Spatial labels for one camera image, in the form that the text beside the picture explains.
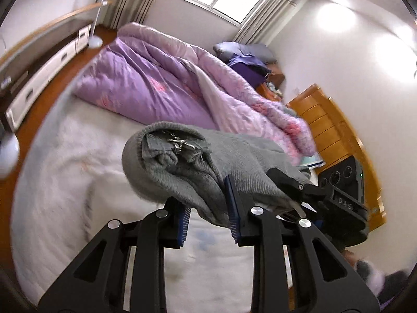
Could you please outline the purple storage box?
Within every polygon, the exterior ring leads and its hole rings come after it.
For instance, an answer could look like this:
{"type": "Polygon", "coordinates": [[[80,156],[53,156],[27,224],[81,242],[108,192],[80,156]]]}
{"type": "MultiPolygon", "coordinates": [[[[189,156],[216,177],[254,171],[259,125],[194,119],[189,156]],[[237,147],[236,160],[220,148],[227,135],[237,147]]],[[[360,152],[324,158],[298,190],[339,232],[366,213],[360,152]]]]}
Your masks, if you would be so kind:
{"type": "Polygon", "coordinates": [[[228,66],[256,89],[266,82],[271,70],[254,55],[234,56],[228,62],[228,66]]]}

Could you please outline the dark white TV cabinet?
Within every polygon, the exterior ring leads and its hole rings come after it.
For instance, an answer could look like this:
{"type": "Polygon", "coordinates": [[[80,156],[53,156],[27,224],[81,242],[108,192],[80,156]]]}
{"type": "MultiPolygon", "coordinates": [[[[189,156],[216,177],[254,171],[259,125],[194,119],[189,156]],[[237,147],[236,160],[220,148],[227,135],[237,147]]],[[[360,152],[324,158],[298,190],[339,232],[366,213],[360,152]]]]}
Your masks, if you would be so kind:
{"type": "Polygon", "coordinates": [[[47,31],[1,67],[1,124],[16,131],[46,86],[88,44],[92,20],[47,31]]]}

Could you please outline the grey zip hoodie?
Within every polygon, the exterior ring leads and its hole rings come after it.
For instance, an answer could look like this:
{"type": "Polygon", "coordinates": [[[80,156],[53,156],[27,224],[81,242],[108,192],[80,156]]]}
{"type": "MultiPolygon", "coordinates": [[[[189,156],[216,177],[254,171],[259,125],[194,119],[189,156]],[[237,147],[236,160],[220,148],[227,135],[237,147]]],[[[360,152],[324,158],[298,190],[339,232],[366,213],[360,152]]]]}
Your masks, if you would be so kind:
{"type": "Polygon", "coordinates": [[[132,189],[149,201],[173,196],[197,210],[208,222],[229,227],[225,178],[238,191],[275,214],[293,209],[290,200],[267,176],[276,168],[301,184],[310,171],[291,164],[269,139],[232,134],[172,122],[156,122],[136,132],[125,144],[121,163],[132,189]]]}

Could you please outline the purple floral quilt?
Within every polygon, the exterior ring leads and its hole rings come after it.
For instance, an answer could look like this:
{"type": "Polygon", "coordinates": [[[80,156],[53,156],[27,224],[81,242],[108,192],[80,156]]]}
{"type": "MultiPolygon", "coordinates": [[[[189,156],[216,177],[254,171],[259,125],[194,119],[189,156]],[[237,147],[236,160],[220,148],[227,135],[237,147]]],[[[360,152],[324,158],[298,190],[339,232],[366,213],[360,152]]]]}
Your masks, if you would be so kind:
{"type": "Polygon", "coordinates": [[[142,124],[177,122],[266,138],[293,164],[317,152],[305,120],[262,97],[205,49],[138,23],[118,30],[73,92],[142,124]]]}

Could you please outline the wooden headboard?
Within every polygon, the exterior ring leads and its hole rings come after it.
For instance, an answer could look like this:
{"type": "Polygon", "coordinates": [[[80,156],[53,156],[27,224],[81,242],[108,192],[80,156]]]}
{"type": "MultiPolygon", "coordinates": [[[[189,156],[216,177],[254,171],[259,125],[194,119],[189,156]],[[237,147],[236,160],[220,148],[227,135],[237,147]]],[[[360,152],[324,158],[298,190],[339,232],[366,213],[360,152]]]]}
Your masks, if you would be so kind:
{"type": "Polygon", "coordinates": [[[360,162],[364,172],[369,229],[373,231],[384,225],[387,218],[382,202],[381,183],[361,139],[335,101],[326,96],[318,85],[313,84],[293,98],[287,106],[308,123],[317,151],[325,162],[318,169],[319,172],[329,169],[350,155],[360,162]]]}

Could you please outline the white rail stand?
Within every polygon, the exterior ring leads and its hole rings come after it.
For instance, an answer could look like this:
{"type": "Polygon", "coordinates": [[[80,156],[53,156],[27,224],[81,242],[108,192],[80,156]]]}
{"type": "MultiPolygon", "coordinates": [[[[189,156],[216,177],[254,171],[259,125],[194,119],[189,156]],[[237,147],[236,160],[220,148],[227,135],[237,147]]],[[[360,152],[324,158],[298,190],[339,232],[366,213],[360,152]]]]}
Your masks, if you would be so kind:
{"type": "Polygon", "coordinates": [[[94,20],[93,25],[90,29],[90,36],[88,38],[88,48],[89,49],[98,49],[98,48],[102,47],[102,43],[103,43],[102,38],[95,34],[95,29],[97,27],[97,22],[98,22],[102,7],[105,7],[108,3],[107,3],[106,0],[101,0],[100,3],[101,3],[101,5],[98,7],[97,14],[95,16],[95,20],[94,20]]]}

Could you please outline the white standing fan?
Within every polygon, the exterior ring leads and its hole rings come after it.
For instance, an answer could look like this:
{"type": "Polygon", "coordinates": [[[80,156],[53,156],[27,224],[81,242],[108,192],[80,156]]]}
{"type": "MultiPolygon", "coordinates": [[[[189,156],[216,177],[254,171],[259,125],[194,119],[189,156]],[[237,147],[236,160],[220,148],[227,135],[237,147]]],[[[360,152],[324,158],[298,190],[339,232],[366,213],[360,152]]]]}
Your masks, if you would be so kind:
{"type": "Polygon", "coordinates": [[[1,139],[0,178],[6,179],[19,161],[20,144],[14,133],[6,132],[1,139]]]}

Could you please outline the wooden nightstand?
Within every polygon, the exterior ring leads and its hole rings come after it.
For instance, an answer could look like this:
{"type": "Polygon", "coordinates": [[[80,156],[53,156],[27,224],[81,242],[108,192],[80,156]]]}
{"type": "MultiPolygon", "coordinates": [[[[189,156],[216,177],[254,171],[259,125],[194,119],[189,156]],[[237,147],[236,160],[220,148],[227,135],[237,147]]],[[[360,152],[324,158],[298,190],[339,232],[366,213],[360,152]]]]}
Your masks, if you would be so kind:
{"type": "Polygon", "coordinates": [[[271,73],[266,77],[266,81],[255,88],[256,92],[270,101],[282,101],[283,94],[280,90],[285,76],[282,73],[271,73]]]}

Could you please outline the right beige curtain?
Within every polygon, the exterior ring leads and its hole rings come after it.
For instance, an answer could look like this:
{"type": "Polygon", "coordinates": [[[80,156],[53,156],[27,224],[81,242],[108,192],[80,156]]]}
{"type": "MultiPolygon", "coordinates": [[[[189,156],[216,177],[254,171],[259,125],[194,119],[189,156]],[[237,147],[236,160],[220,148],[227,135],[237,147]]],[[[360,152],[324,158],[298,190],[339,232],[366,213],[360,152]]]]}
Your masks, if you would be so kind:
{"type": "Polygon", "coordinates": [[[233,38],[244,45],[269,45],[308,0],[261,0],[233,38]]]}

